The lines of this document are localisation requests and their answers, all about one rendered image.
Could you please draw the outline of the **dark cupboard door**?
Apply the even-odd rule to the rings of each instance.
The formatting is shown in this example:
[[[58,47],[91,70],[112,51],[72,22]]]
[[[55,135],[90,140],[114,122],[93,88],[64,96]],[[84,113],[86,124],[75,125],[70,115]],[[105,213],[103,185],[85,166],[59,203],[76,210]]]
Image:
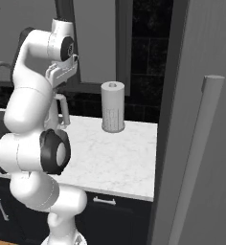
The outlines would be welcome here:
[[[0,198],[5,213],[9,216],[9,221],[5,221],[0,211],[0,240],[9,241],[22,245],[25,235],[18,224],[12,206],[11,192],[8,187],[8,180],[0,178]]]

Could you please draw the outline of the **white paper towel roll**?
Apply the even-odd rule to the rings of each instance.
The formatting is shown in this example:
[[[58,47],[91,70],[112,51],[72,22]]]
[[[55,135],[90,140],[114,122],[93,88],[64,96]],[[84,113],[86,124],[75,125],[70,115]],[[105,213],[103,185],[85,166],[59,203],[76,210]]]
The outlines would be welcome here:
[[[108,133],[124,130],[124,84],[107,81],[101,86],[102,129]]]

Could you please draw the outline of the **dark framed window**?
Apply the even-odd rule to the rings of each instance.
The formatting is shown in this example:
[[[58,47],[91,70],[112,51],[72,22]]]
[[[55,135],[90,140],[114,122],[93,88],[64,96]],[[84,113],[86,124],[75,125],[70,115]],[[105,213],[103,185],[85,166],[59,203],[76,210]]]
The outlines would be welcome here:
[[[47,39],[54,18],[73,24],[77,73],[66,91],[99,94],[107,81],[130,90],[133,0],[0,0],[0,60],[12,63],[21,32]]]

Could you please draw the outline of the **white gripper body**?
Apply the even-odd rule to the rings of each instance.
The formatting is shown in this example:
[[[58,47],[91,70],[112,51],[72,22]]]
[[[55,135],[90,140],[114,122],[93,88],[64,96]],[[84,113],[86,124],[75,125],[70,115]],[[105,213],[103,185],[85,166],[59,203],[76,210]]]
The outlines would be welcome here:
[[[72,77],[78,69],[78,63],[72,59],[64,62],[53,61],[46,71],[45,78],[53,87],[58,87]]]

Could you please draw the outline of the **grey fridge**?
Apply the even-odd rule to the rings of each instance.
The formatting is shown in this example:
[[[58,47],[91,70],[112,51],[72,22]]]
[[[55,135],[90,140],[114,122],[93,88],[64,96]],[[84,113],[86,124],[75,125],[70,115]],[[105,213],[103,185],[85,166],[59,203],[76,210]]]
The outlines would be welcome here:
[[[225,77],[179,245],[226,245],[226,0],[173,0],[147,245],[168,245],[205,76]]]

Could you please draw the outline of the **dark drawer front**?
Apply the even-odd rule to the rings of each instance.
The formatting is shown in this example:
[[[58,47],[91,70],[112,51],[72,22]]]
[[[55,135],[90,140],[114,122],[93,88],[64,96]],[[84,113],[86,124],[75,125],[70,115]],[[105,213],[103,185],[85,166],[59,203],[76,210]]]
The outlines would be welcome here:
[[[90,204],[100,204],[103,207],[110,207],[114,209],[121,209],[121,210],[129,211],[139,217],[149,217],[150,212],[151,212],[152,203],[149,201],[96,193],[96,192],[90,192],[90,191],[87,191],[86,194],[87,194],[88,202]],[[112,200],[114,198],[117,205],[111,206],[111,205],[107,205],[103,203],[95,203],[93,201],[93,198],[95,196],[98,196],[100,199],[104,199],[104,200]]]

